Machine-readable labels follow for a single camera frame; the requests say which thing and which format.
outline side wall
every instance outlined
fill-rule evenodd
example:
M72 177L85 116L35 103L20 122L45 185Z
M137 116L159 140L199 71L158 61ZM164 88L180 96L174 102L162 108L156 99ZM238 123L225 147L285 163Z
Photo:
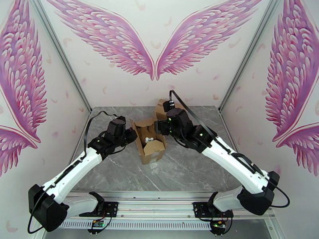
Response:
M7 10L0 12L0 237L28 238L28 190L68 164L89 114L32 7L28 11L26 0L0 0L0 5ZM31 43L36 43L32 20L38 48ZM17 32L23 41L9 40ZM8 75L7 65L14 76Z
M285 237L318 238L319 0L285 3L285 11L282 1L274 13L223 116L239 150L281 175L279 186L291 204L274 210ZM285 203L277 191L274 204ZM300 217L307 219L301 223Z

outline cardboard box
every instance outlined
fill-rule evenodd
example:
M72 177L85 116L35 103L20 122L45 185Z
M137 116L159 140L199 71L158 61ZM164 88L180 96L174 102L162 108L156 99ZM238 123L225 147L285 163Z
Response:
M131 125L134 131L136 131L137 139L135 140L137 149L140 153L142 164L148 164L150 162L156 162L162 158L166 149L166 140L163 135L156 134L154 129L155 118L144 119L141 121L134 122L131 120ZM150 133L154 134L154 140L149 141L145 146L142 145L142 136L141 128L146 128Z
M166 119L166 112L164 111L164 108L163 108L163 103L165 101L167 101L167 100L160 99L158 101L157 105L155 106L155 116L158 120L165 120ZM175 107L181 108L184 110L184 107L180 103L175 102Z

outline pink feather pattern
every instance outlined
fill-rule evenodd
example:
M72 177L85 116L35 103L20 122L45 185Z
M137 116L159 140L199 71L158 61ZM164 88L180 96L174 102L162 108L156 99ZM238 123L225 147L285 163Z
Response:
M37 148L36 144L25 138L25 135L20 131L0 125L0 176L2 168L6 173L12 165L17 166L18 156L23 148Z
M154 79L154 62L136 30L122 16L78 0L47 0L62 22L117 67Z
M187 16L173 32L156 62L156 78L192 67L251 19L262 0L229 0Z
M37 142L47 109L40 49L29 4L16 0L0 35L1 92L19 128Z
M319 40L300 0L284 0L274 32L266 112L277 126L277 141L297 124L318 81Z
M319 122L291 131L276 147L287 145L297 155L297 163L315 176L319 174Z

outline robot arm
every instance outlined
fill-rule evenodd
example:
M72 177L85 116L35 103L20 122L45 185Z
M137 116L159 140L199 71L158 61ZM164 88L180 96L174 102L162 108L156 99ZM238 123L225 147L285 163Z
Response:
M117 147L125 147L137 138L132 128L125 130L125 124L123 116L113 119L107 130L94 138L88 144L86 151L82 152L67 168L43 186L35 184L29 189L31 213L29 233L38 231L30 231L33 216L40 222L41 228L50 232L58 228L66 218L74 215L90 212L92 216L101 216L105 213L104 199L95 192L90 192L84 197L65 198L93 167L101 163L108 155L117 153L118 151L115 152Z
M173 90L170 96L171 93L196 117ZM236 153L199 118L200 125L193 125L185 110L175 108L171 97L163 106L167 119L156 122L157 133L171 135L178 144L214 160L242 184L231 191L213 193L208 201L210 216L221 217L227 211L241 208L256 215L264 214L272 204L279 175L259 169L245 155Z

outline table surface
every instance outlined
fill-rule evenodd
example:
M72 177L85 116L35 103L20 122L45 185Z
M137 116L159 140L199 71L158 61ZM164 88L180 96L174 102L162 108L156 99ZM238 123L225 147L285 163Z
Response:
M229 137L222 120L214 106L193 106L191 109L206 125L230 145ZM109 114L125 116L134 121L153 116L154 107L97 107L92 115L104 110ZM103 114L91 123L88 141L107 129L111 120ZM195 150L178 145L173 138L167 138L167 149L157 162L142 165L135 143L125 150L108 156L102 163L92 169L73 191L228 191L240 186L231 174L213 160ZM77 156L83 151L81 143Z

